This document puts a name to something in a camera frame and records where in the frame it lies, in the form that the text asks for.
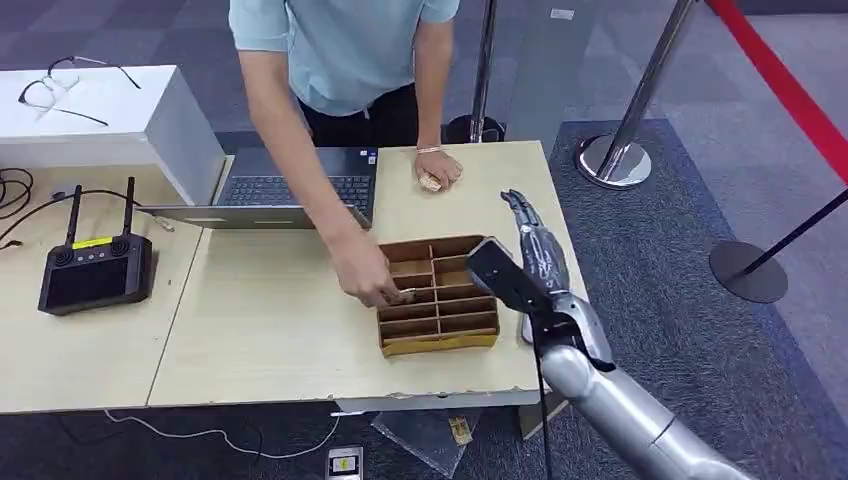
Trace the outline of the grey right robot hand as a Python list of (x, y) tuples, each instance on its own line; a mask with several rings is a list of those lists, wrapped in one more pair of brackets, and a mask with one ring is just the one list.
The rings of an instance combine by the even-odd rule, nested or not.
[(544, 225), (532, 204), (519, 191), (502, 191), (519, 231), (524, 272), (545, 293), (569, 292), (570, 275), (562, 246)]

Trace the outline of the person's left hand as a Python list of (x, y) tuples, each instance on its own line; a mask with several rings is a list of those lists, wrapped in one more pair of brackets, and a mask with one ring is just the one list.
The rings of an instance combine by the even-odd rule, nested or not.
[(450, 189), (462, 176), (463, 167), (443, 150), (424, 149), (416, 154), (414, 168), (419, 185), (428, 192)]

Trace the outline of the person's right hand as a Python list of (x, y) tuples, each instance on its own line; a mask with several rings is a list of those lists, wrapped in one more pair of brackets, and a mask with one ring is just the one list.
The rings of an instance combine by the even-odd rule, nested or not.
[(326, 241), (340, 288), (367, 308), (400, 305), (408, 295), (395, 284), (389, 263), (371, 236), (354, 228)]

